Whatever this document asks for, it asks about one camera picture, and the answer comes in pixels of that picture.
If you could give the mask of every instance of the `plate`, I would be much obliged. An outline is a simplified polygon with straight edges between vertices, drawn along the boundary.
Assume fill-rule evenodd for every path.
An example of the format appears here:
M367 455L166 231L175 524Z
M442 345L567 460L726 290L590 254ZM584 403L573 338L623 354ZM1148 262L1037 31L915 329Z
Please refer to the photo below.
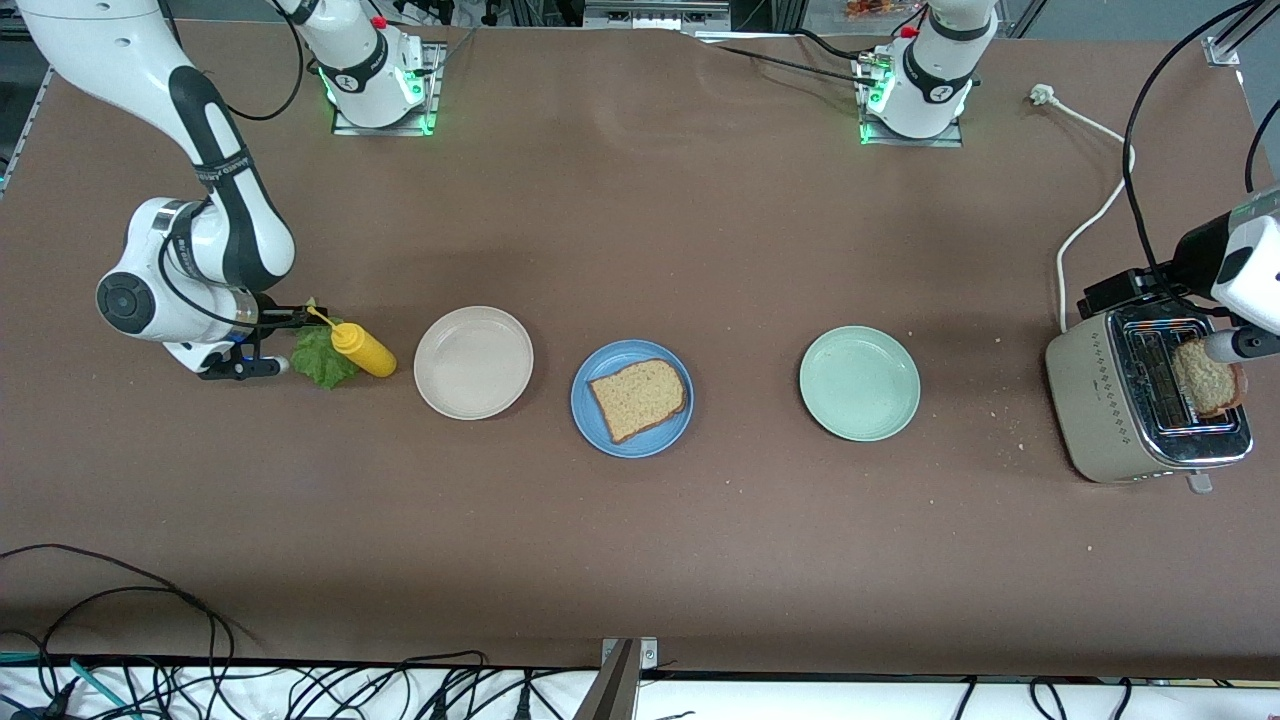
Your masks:
M483 420L525 392L534 343L520 320L497 307L462 307L426 331L413 355L413 382L436 413Z
M666 423L614 445L609 437L609 428L604 424L604 413L600 411L600 405L591 395L588 383L654 357L671 363L680 374L680 379L685 383L685 409ZM694 380L689 377L685 364L666 347L648 340L620 340L596 350L582 363L570 391L570 406L579 432L600 452L614 457L649 457L671 447L689 427L689 420L694 416Z
M827 332L800 364L800 395L814 420L845 439L893 436L920 406L920 373L911 355L874 328Z

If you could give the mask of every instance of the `brown tabletop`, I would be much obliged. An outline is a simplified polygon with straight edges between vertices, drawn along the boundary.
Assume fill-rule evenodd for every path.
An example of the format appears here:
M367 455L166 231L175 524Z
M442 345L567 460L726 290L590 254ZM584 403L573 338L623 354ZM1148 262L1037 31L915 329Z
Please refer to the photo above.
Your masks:
M233 105L288 92L283 27L183 37ZM795 40L750 46L840 69ZM1024 96L1052 83L1119 128L1164 50L996 42L956 151L861 146L841 82L671 32L483 29L431 138L332 137L308 76L241 129L298 243L271 295L316 296L399 356L333 392L201 382L97 316L134 208L202 193L159 132L56 81L0 204L3 543L164 574L257 656L588 664L600 637L643 634L677 669L1274 676L1276 365L1249 368L1253 455L1197 497L1076 475L1041 361L1053 252L1119 151ZM1235 73L1192 51L1169 68L1137 137L1161 252L1242 199L1251 131ZM1069 256L1073 299L1138 264L1117 206ZM413 350L479 304L529 328L534 378L493 420L448 420ZM837 439L800 401L805 347L845 324L919 365L892 439ZM680 442L640 461L590 447L568 409L579 364L630 337L680 355L698 395ZM122 582L5 562L0 615L35 628ZM122 597L51 650L206 638L175 602Z

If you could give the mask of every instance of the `green leaf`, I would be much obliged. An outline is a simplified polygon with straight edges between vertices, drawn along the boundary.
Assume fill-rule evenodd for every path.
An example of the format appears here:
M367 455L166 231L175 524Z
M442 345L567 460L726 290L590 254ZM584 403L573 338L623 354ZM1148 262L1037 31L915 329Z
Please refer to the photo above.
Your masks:
M329 318L340 323L342 318ZM333 348L329 325L303 325L298 328L298 343L293 346L289 364L325 389L360 373L360 368Z

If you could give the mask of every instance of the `yellow squeeze bottle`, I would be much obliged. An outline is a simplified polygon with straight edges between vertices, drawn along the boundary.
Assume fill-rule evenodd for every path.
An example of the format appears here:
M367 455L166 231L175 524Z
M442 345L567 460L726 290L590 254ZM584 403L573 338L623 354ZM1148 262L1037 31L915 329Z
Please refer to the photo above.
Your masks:
M329 334L333 348L360 366L361 370L375 378L385 378L396 372L396 356L365 328L356 323L338 323L335 325L315 307L307 307L307 313L329 323L329 327L333 328L333 333Z

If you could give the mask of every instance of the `bread slice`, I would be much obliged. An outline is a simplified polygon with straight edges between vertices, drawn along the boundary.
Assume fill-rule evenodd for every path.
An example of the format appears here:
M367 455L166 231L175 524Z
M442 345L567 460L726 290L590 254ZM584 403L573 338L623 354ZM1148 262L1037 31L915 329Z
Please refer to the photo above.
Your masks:
M666 360L641 360L591 380L609 439L621 445L685 409L685 383Z
M1216 418L1244 402L1244 368L1211 359L1203 338L1174 348L1174 377L1201 418Z

